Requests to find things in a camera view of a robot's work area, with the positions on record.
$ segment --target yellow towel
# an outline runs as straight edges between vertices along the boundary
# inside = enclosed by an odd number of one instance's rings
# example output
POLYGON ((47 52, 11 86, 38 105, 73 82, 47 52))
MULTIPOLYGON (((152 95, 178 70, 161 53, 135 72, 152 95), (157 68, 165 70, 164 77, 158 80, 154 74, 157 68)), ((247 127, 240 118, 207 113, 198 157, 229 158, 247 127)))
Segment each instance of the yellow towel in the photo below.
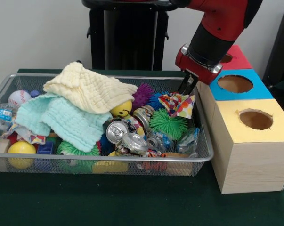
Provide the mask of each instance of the yellow towel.
POLYGON ((43 86, 44 91, 63 96, 76 107, 94 114, 107 113, 127 100, 133 101, 132 94, 137 89, 134 85, 87 70, 77 62, 70 63, 60 75, 43 86))

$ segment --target yellow box top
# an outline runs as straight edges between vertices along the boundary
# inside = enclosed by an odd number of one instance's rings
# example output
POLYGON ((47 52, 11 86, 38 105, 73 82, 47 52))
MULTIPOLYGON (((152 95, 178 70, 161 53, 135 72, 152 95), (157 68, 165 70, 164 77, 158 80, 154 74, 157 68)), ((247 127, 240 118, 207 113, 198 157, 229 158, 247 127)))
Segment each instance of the yellow box top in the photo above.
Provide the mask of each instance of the yellow box top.
POLYGON ((284 111, 275 99, 216 103, 234 143, 284 142, 284 111))

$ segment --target green spiky ball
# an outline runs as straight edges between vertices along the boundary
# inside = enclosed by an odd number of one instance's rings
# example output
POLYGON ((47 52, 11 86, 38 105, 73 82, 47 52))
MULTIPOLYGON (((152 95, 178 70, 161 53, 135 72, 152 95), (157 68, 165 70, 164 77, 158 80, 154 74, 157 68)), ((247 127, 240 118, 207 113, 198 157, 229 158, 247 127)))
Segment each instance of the green spiky ball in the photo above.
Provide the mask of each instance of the green spiky ball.
MULTIPOLYGON (((99 156, 100 151, 98 146, 95 145, 90 152, 83 152, 75 148, 72 144, 62 141, 57 149, 57 154, 99 156)), ((92 160, 60 160, 58 163, 63 171, 70 173, 91 173, 92 165, 96 162, 92 160)))
POLYGON ((170 117, 166 109, 155 111, 150 120, 150 127, 155 131, 161 131, 179 140, 188 129, 188 123, 182 117, 170 117))

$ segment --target baseball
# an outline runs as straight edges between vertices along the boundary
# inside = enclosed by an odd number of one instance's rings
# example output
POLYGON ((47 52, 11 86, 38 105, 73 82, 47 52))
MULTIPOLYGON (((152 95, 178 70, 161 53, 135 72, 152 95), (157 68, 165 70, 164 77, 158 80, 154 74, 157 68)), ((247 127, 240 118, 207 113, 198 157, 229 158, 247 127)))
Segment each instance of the baseball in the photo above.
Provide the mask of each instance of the baseball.
POLYGON ((8 103, 14 108, 19 108, 21 104, 27 102, 29 99, 31 99, 30 94, 24 90, 18 90, 9 96, 8 103))

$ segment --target white wall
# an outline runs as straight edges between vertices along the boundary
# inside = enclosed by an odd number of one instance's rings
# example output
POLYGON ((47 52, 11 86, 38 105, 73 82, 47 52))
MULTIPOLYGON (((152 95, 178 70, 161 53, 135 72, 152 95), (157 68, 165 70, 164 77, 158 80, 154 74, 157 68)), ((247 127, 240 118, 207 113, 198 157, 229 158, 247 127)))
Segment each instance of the white wall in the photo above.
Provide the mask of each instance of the white wall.
MULTIPOLYGON (((284 11, 284 0, 263 0, 239 44, 263 75, 284 11)), ((163 69, 178 70, 175 56, 189 43, 202 13, 189 9, 169 12, 169 41, 163 69)), ((80 59, 91 67, 89 9, 80 0, 0 0, 0 82, 18 68, 63 68, 80 59)))

